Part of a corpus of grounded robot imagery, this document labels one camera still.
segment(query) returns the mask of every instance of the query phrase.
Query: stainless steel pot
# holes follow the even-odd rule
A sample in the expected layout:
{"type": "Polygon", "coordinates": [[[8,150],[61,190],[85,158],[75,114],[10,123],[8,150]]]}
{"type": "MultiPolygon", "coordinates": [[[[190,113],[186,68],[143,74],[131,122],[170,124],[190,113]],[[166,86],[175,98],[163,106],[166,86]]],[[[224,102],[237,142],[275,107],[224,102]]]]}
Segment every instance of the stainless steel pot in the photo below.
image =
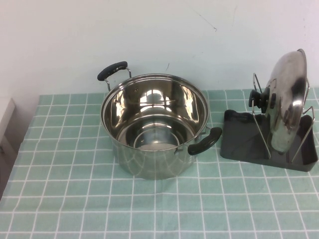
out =
{"type": "Polygon", "coordinates": [[[119,164],[138,177],[164,179],[187,169],[197,155],[214,145],[221,128],[206,132],[209,108],[204,95],[176,76],[147,74],[131,77],[127,62],[105,68],[99,81],[109,93],[101,110],[119,164]],[[110,89],[107,77],[127,69],[130,78],[110,89]]]}

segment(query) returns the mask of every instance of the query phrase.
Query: grid pattern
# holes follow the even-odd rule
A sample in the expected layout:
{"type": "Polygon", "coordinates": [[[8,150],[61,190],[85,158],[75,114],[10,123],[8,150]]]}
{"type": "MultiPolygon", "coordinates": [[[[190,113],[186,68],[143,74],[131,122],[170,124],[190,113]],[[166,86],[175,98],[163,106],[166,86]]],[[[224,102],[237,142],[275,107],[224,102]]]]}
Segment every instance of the grid pattern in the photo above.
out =
{"type": "MultiPolygon", "coordinates": [[[[208,126],[249,110],[249,92],[204,91],[208,126]]],[[[0,239],[319,238],[318,164],[304,173],[232,161],[219,140],[178,177],[135,178],[100,123],[104,96],[40,97],[0,201],[0,239]]],[[[311,89],[316,113],[318,99],[311,89]]]]}

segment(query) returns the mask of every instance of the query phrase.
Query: black handle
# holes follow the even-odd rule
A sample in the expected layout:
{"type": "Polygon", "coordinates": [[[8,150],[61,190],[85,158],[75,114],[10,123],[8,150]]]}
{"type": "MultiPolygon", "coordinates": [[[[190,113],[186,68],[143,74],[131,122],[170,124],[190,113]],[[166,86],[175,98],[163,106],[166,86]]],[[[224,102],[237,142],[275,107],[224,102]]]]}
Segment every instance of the black handle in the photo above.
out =
{"type": "Polygon", "coordinates": [[[126,61],[121,61],[113,65],[110,65],[107,68],[105,68],[103,71],[101,71],[101,73],[98,75],[98,80],[104,81],[106,78],[118,72],[119,70],[125,70],[127,66],[128,66],[128,63],[126,61]]]}
{"type": "Polygon", "coordinates": [[[219,127],[212,128],[210,130],[209,136],[203,138],[201,142],[191,144],[188,147],[188,153],[190,155],[196,155],[206,151],[219,140],[222,132],[223,130],[219,127]]]}

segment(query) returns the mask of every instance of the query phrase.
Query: stainless steel lid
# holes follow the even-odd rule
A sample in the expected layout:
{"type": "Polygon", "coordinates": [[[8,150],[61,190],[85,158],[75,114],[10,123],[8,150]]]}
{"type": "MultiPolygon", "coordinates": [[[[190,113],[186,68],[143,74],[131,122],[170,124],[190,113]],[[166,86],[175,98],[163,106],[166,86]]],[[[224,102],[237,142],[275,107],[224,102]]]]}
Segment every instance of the stainless steel lid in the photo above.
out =
{"type": "Polygon", "coordinates": [[[267,145],[280,153],[289,150],[297,134],[307,97],[306,85],[306,55],[299,49],[279,59],[263,93],[251,92],[249,106],[254,102],[270,120],[267,145]]]}

